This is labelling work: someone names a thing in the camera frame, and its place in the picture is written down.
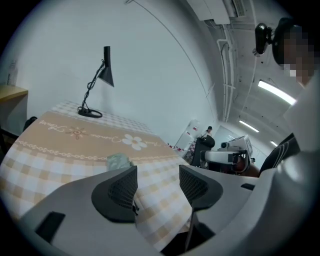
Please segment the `air conditioner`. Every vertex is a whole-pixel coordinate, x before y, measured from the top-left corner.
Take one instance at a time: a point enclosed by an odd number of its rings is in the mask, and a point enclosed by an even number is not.
[[[187,0],[200,21],[214,20],[217,25],[230,24],[229,17],[244,17],[242,0]]]

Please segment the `lamp base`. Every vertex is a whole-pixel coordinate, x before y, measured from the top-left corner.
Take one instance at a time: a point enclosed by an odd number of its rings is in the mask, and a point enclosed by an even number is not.
[[[88,118],[102,118],[102,114],[99,111],[93,110],[93,109],[86,109],[84,107],[80,107],[78,109],[78,114],[80,116],[88,117]]]

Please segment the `lamp cord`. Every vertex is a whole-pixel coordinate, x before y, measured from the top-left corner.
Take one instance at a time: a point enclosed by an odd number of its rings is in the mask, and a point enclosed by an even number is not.
[[[87,87],[88,90],[87,90],[86,93],[84,94],[84,99],[83,99],[83,101],[82,101],[82,106],[79,106],[79,107],[77,108],[78,111],[83,111],[84,109],[86,109],[86,110],[87,110],[86,112],[90,112],[90,108],[88,107],[88,105],[87,105],[87,103],[86,103],[86,100],[87,100],[87,98],[88,98],[88,96],[89,96],[90,90],[92,90],[93,87],[95,86],[95,83],[96,83],[97,76],[98,76],[99,72],[103,69],[103,67],[104,67],[104,65],[105,65],[105,61],[104,61],[103,59],[102,59],[101,61],[102,61],[102,64],[101,64],[101,66],[99,67],[99,69],[96,71],[93,80],[92,80],[91,82],[88,82],[88,84],[86,85],[86,87]]]

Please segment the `black sleeve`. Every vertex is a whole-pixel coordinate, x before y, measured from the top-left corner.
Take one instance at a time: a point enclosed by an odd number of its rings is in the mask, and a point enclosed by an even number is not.
[[[267,169],[276,168],[284,159],[300,152],[299,145],[293,133],[285,138],[265,159],[260,169],[260,174]]]

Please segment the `lamp shade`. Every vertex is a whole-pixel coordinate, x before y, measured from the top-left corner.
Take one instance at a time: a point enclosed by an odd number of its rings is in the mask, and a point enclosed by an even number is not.
[[[103,53],[104,53],[104,68],[100,72],[98,77],[103,81],[105,81],[110,86],[115,87],[114,80],[112,78],[112,72],[111,72],[110,46],[105,46],[103,48]]]

